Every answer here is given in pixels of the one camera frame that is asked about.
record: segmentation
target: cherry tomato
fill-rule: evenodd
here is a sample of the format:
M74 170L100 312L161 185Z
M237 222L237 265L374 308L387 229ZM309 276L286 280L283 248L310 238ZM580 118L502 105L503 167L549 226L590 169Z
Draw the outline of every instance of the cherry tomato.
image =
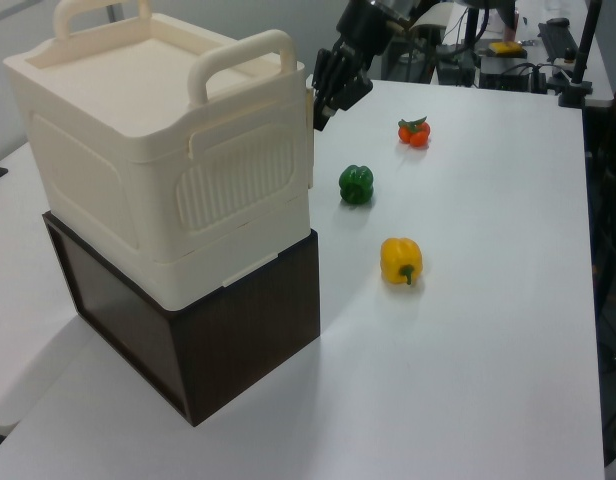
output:
M413 147L423 147L428 143L428 133L421 131L413 133L410 137L410 145Z
M410 137L412 137L412 132L408 130L408 127L399 127L399 138L402 142L410 142Z
M428 135L430 135L430 125L428 125L427 122L417 125L417 128L421 131L426 132Z

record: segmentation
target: green bell pepper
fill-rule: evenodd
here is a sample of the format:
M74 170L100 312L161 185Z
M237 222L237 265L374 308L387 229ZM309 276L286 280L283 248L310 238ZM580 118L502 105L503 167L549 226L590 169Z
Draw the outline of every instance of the green bell pepper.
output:
M370 200L373 194L373 176L366 166L350 165L339 176L341 198L353 205L362 205Z

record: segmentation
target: white table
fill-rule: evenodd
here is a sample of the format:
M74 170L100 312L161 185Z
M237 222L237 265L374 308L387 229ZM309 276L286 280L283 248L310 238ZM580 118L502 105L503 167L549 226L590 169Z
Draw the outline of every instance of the white table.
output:
M430 147L399 144L423 115ZM192 428L95 336L0 479L602 479L580 115L376 82L315 139L321 338ZM351 163L371 206L340 202ZM414 288L381 280L390 236L422 248Z
M76 318L41 214L48 210L30 147L0 178L0 434L8 434L90 339Z
M524 47L528 52L527 61L535 65L547 62L546 49L543 46L541 37L539 35L539 23L545 23L546 20L551 18L566 17L570 20L570 33L574 38L577 45L581 41L581 35L584 30L584 23L586 21L586 15L588 14L588 8L586 7L585 0L517 0L517 9L519 10L519 22L517 26L517 34L515 40L536 40L537 43L534 46ZM455 3L450 21L448 22L448 30L450 30L458 21L461 15L464 13L465 7ZM526 17L528 24L523 21L523 17ZM479 25L477 31L481 28L482 15L479 16ZM466 18L462 24L462 33L460 39L463 40L465 33ZM445 43L454 44L456 41L456 30L450 33ZM501 32L492 32L486 30L482 38L488 39L501 39ZM613 99L613 91L608 81L608 74L606 73L606 67L599 50L599 44L597 39L594 38L590 47L590 53L588 56L588 68L584 73L584 80L592 82L593 91L586 97L587 106L606 107ZM551 68L543 68L541 70L550 77L552 74Z

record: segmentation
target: brown box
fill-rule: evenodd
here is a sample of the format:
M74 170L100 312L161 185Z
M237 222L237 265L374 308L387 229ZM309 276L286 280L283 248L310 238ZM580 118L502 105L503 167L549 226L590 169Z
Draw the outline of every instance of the brown box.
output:
M319 337L317 233L176 312L43 215L79 314L196 426Z

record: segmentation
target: vented panel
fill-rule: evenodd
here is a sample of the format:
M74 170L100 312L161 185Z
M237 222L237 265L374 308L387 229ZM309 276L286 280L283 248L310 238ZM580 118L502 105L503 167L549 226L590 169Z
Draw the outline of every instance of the vented panel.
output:
M129 246L137 248L137 235L115 167L38 114L32 117L30 137L35 159L55 194L63 196L66 204L89 213Z
M177 183L182 225L202 230L283 190L295 170L292 130L266 125L212 147Z

